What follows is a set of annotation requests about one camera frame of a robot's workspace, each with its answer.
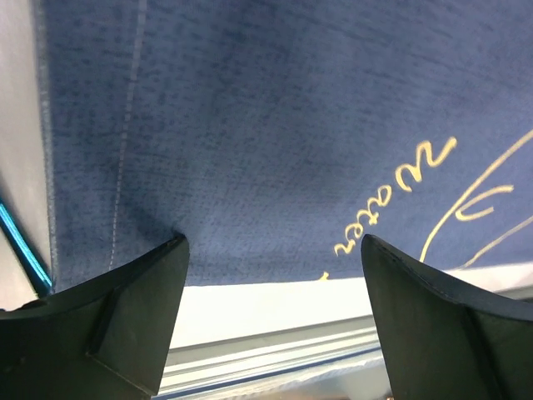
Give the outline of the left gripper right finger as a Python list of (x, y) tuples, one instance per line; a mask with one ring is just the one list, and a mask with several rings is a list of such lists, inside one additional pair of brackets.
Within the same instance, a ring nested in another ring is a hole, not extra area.
[(532, 304), (361, 242), (371, 309), (396, 399), (530, 399)]

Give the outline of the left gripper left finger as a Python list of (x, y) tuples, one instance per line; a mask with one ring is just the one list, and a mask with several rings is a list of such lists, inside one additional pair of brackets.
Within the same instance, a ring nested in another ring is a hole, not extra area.
[(1, 312), (3, 399), (150, 399), (190, 257), (180, 235), (110, 272)]

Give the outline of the blue cloth placemat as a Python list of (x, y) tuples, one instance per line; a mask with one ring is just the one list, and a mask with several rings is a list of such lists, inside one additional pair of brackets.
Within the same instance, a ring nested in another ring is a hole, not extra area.
[(54, 287), (532, 259), (529, 1), (38, 1)]

